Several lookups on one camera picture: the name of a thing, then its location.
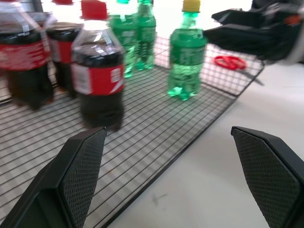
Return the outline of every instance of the red label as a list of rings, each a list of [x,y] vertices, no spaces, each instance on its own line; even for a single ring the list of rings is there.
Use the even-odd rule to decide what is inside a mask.
[[[71,48],[73,42],[63,42],[48,39],[51,47],[51,55],[54,62],[71,63]]]
[[[47,63],[43,42],[24,45],[0,44],[0,68],[5,70],[31,70]]]
[[[72,65],[73,83],[77,92],[85,95],[111,95],[124,87],[124,66],[88,68]]]

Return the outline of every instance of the scissors blade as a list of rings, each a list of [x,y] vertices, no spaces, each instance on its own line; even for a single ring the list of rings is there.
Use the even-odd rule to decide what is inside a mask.
[[[253,76],[252,74],[248,73],[247,71],[245,71],[245,70],[236,70],[236,71],[238,71],[239,73],[245,75],[250,80],[254,80],[254,82],[258,83],[260,86],[264,86],[264,83],[261,82],[260,79],[255,78],[255,76]]]

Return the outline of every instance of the black machine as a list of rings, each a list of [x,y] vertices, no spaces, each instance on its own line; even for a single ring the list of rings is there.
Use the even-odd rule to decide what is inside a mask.
[[[304,5],[301,0],[254,0],[250,11],[225,10],[212,15],[222,26],[204,31],[223,49],[292,64],[304,56]]]
[[[82,228],[97,184],[104,128],[79,133],[34,178],[0,228]]]
[[[247,185],[270,228],[304,227],[304,162],[273,135],[233,127]]]

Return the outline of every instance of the white surface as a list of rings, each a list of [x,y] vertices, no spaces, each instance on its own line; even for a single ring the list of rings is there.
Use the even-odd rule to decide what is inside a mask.
[[[241,168],[232,126],[281,137],[303,160],[304,65],[268,66],[110,228],[267,228]]]

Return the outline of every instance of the bottle cap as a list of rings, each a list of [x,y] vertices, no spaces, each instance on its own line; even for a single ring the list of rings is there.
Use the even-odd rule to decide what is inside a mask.
[[[73,5],[73,0],[53,0],[57,5]]]
[[[128,4],[130,0],[116,0],[117,3]]]
[[[108,19],[106,3],[99,0],[81,1],[82,18],[86,20]]]
[[[184,0],[182,11],[198,13],[200,10],[200,0]]]
[[[138,0],[138,3],[150,3],[153,4],[152,0]]]

